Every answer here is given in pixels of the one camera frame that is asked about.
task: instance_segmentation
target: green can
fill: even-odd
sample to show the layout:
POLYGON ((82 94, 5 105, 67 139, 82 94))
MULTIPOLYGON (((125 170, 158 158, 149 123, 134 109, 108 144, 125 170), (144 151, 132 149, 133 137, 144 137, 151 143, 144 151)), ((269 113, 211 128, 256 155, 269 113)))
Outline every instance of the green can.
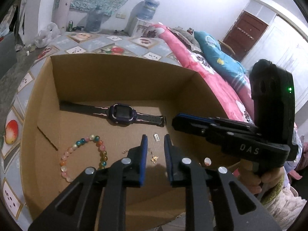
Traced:
POLYGON ((73 21, 68 22, 67 31, 72 32, 73 31, 73 21))

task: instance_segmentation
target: beaded bracelet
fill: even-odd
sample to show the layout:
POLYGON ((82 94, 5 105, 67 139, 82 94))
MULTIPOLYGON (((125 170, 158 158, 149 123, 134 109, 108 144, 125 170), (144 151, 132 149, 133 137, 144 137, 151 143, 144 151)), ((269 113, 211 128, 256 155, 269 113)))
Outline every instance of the beaded bracelet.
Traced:
POLYGON ((106 148, 104 146, 103 141, 100 140, 100 137, 95 136, 95 135, 90 135, 90 137, 81 138, 73 146, 69 147, 68 150, 65 151, 64 155, 61 157, 61 161, 60 161, 61 172, 62 172, 61 175, 63 178, 66 179, 67 182, 73 181, 73 179, 68 175, 68 169, 66 166, 67 158, 70 156, 71 153, 73 153, 73 151, 75 151, 80 146, 88 143, 89 141, 93 141, 94 143, 96 143, 96 146, 99 147, 100 156, 101 156, 99 168, 104 169, 105 166, 107 165, 107 160, 108 160, 107 152, 105 150, 106 148))

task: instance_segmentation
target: plastic bag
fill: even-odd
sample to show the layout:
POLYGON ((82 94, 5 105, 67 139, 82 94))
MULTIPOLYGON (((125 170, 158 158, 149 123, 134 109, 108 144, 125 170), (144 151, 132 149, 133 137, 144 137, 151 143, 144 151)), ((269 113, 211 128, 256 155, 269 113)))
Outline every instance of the plastic bag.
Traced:
POLYGON ((0 24, 0 37, 6 36, 10 32, 7 22, 0 24))
POLYGON ((46 47, 53 39, 55 39, 61 32, 58 26, 51 22, 45 30, 41 30, 36 38, 34 38, 34 43, 38 48, 46 47))

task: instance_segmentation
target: small gold charm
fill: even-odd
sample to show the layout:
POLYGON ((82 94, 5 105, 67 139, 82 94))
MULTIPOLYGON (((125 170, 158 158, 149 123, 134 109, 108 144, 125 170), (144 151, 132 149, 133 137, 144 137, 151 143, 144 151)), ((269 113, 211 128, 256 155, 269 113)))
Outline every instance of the small gold charm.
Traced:
POLYGON ((157 161, 158 157, 152 156, 151 161, 155 164, 155 161, 157 161))

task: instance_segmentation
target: patterned tablecloth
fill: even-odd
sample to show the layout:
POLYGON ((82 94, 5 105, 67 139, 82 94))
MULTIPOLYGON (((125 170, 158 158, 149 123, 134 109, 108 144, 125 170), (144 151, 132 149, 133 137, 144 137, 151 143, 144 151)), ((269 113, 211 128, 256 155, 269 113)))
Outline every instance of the patterned tablecloth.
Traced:
POLYGON ((8 212, 23 231, 28 230, 32 222, 23 193, 19 162, 23 121, 28 100, 35 79, 48 56, 77 53, 127 55, 181 66, 168 45, 159 38, 66 33, 56 38, 42 51, 16 91, 6 120, 6 134, 0 139, 1 190, 8 212))

